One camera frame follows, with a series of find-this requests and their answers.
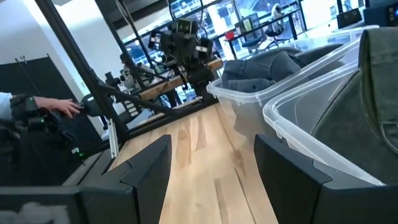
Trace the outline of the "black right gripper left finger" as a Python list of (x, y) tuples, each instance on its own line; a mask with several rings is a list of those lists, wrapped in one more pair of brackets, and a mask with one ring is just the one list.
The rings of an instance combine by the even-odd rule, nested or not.
[(171, 160), (165, 134), (85, 185), (0, 187), (0, 224), (158, 224)]

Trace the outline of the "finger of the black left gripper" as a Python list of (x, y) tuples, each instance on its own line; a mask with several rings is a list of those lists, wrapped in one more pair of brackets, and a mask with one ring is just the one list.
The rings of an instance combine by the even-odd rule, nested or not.
[(195, 53), (195, 49), (197, 46), (197, 40), (194, 35), (185, 34), (184, 35), (184, 47), (183, 47), (183, 57), (190, 58)]
[(183, 49), (183, 35), (176, 33), (172, 34), (171, 38), (173, 44), (171, 53), (177, 60), (181, 60), (182, 59), (181, 50)]

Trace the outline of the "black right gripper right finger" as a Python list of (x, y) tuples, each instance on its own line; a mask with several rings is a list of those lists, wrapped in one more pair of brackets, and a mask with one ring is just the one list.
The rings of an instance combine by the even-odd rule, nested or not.
[(279, 224), (398, 224), (398, 185), (370, 184), (263, 134), (254, 154)]

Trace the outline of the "dark green hat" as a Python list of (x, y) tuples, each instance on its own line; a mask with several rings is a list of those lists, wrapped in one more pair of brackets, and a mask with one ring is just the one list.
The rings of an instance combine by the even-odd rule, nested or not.
[(363, 105), (362, 74), (354, 72), (333, 95), (312, 135), (387, 185), (398, 185), (398, 151), (369, 122)]

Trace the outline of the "person's forearm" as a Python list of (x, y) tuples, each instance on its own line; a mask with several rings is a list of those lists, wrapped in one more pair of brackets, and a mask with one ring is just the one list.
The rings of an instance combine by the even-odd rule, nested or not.
[(12, 97), (13, 95), (11, 93), (0, 92), (0, 119), (12, 119), (12, 110), (10, 104)]

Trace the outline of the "wooden table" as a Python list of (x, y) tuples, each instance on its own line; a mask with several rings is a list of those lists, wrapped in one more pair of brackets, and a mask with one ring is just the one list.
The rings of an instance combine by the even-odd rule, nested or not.
[[(212, 70), (218, 70), (223, 66), (223, 61), (222, 59), (218, 58), (216, 60), (213, 60), (207, 65), (212, 69)], [(144, 100), (150, 100), (153, 99), (159, 95), (164, 94), (165, 92), (168, 92), (170, 90), (173, 90), (174, 88), (183, 85), (183, 80), (180, 75), (176, 77), (169, 78), (168, 80), (164, 82), (157, 82), (153, 84), (150, 88), (142, 91), (139, 95), (141, 96), (142, 99)]]

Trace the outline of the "person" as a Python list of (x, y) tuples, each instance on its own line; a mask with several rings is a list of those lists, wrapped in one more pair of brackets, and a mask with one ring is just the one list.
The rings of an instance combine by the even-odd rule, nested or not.
[[(141, 89), (138, 84), (138, 81), (133, 77), (132, 72), (131, 72), (130, 68), (128, 67), (127, 61), (123, 54), (120, 55), (120, 59), (121, 59), (121, 63), (124, 65), (124, 68), (122, 69), (121, 76), (120, 76), (120, 79), (121, 79), (122, 83), (124, 84), (124, 86), (127, 89), (133, 89), (133, 90)], [(148, 78), (145, 75), (145, 73), (141, 72), (141, 80), (142, 80), (144, 86), (149, 86), (150, 78)]]

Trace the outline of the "clear plastic bin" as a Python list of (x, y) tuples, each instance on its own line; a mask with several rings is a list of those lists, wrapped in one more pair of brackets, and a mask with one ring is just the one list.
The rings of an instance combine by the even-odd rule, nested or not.
[[(356, 65), (358, 61), (360, 37), (362, 33), (369, 28), (369, 26), (364, 26), (342, 30), (332, 33), (329, 36), (295, 40), (291, 43), (284, 44), (281, 47), (293, 47), (300, 50), (309, 50), (327, 44), (343, 44), (343, 46), (322, 56), (318, 60), (301, 68), (295, 74), (277, 82), (265, 90), (245, 93), (225, 89), (222, 87), (221, 78), (211, 82), (206, 90), (208, 93), (217, 97), (228, 121), (236, 132), (242, 134), (248, 140), (253, 140), (256, 134), (270, 134), (273, 136), (275, 135), (275, 131), (264, 121), (262, 115), (264, 105), (273, 97), (305, 82), (340, 67), (346, 68), (350, 65)], [(254, 59), (259, 55), (269, 52), (272, 54), (281, 52), (281, 47), (265, 51), (249, 59)]]
[(341, 67), (293, 88), (268, 102), (263, 115), (278, 137), (284, 138), (294, 149), (349, 175), (374, 185), (384, 185), (312, 135), (333, 95), (357, 71), (360, 69), (356, 65)]

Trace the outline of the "black desk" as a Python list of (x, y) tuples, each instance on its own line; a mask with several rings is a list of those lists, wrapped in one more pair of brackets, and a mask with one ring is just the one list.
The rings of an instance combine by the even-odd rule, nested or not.
[(257, 28), (251, 28), (251, 29), (245, 30), (245, 31), (241, 30), (240, 33), (239, 33), (239, 35), (238, 35), (238, 29), (237, 29), (237, 28), (234, 28), (234, 29), (233, 29), (233, 31), (234, 31), (234, 38), (231, 39), (231, 40), (226, 40), (226, 41), (229, 43), (229, 47), (230, 47), (230, 49), (231, 49), (231, 53), (232, 53), (234, 59), (237, 59), (237, 56), (236, 56), (235, 49), (234, 49), (234, 47), (233, 47), (233, 41), (235, 41), (236, 39), (239, 39), (239, 38), (241, 38), (241, 37), (244, 37), (245, 35), (248, 35), (248, 34), (254, 32), (254, 31), (256, 31), (256, 30), (259, 30), (260, 28), (270, 27), (271, 24), (276, 23), (277, 21), (280, 21), (280, 20), (283, 21), (284, 18), (286, 18), (286, 17), (289, 18), (289, 24), (290, 24), (290, 30), (291, 30), (291, 33), (292, 33), (292, 38), (293, 38), (294, 40), (297, 40), (297, 39), (298, 39), (298, 33), (297, 33), (296, 29), (295, 29), (295, 22), (294, 22), (294, 20), (293, 20), (293, 15), (294, 15), (296, 12), (299, 12), (299, 13), (301, 14), (301, 16), (302, 16), (302, 19), (304, 19), (302, 8), (301, 8), (301, 7), (298, 7), (297, 9), (287, 11), (287, 12), (286, 12), (285, 14), (283, 14), (282, 16), (279, 16), (279, 17), (276, 17), (276, 18), (273, 18), (273, 19), (271, 19), (271, 20), (268, 20), (268, 21), (266, 21), (266, 22), (261, 23), (261, 25), (260, 25), (259, 27), (257, 27)]

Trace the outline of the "grey round knob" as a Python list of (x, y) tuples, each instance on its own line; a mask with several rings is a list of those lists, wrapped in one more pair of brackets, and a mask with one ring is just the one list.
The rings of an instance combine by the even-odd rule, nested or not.
[(80, 106), (81, 112), (87, 114), (88, 116), (95, 117), (104, 115), (91, 93), (85, 95), (81, 99)]

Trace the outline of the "person's hand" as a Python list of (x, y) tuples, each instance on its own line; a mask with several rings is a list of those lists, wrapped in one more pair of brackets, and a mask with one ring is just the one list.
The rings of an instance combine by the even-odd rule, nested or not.
[(69, 100), (59, 100), (56, 98), (46, 98), (35, 96), (34, 100), (39, 108), (46, 108), (50, 111), (59, 111), (69, 118), (80, 113), (81, 106)]

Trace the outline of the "black bag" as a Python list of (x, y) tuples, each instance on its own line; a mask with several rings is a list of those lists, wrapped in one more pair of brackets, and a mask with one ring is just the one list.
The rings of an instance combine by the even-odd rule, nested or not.
[(358, 8), (352, 9), (341, 14), (338, 14), (337, 17), (338, 28), (342, 29), (357, 22), (360, 22), (363, 18)]

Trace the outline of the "black equipment box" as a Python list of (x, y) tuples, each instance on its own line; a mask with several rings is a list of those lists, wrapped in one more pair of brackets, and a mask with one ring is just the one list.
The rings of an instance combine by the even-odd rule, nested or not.
[(366, 25), (398, 27), (398, 0), (365, 0), (363, 19)]

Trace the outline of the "black aluminium frame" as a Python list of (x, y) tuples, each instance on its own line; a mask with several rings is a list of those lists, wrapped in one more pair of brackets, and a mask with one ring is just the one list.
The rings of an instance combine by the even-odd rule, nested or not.
[[(57, 36), (57, 39), (65, 49), (67, 55), (78, 71), (84, 83), (87, 85), (89, 91), (93, 94), (94, 100), (99, 106), (100, 110), (108, 119), (109, 131), (109, 146), (111, 157), (114, 159), (119, 153), (119, 144), (126, 142), (128, 139), (134, 137), (135, 134), (140, 135), (144, 132), (156, 129), (160, 126), (168, 124), (177, 119), (183, 118), (189, 114), (195, 113), (203, 108), (213, 106), (218, 102), (212, 96), (208, 99), (195, 98), (194, 100), (180, 105), (178, 108), (168, 108), (157, 105), (151, 101), (144, 100), (138, 96), (129, 95), (121, 92), (111, 86), (102, 85), (101, 80), (96, 76), (94, 70), (89, 66), (84, 58), (81, 50), (77, 46), (75, 39), (72, 37), (62, 17), (51, 0), (34, 0), (39, 7), (41, 13), (44, 15), (51, 29)], [(152, 109), (160, 112), (162, 115), (157, 121), (148, 123), (142, 130), (128, 130), (127, 126), (121, 121), (112, 106), (112, 99), (109, 96), (115, 96), (119, 100), (127, 100), (134, 103), (136, 106)]]

